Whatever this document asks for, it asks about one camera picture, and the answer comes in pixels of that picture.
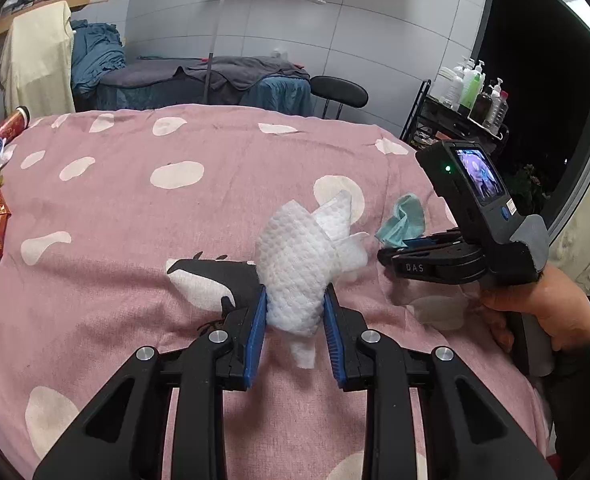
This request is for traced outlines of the person's right hand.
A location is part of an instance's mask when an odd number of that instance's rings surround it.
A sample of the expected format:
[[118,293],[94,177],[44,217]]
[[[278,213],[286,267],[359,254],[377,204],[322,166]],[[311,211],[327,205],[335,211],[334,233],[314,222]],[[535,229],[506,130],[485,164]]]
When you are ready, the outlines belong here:
[[555,351],[590,346],[589,298],[564,272],[550,264],[537,283],[483,290],[480,303],[484,306],[482,318],[506,352],[512,350],[514,335],[508,330],[503,312],[533,315],[551,338]]

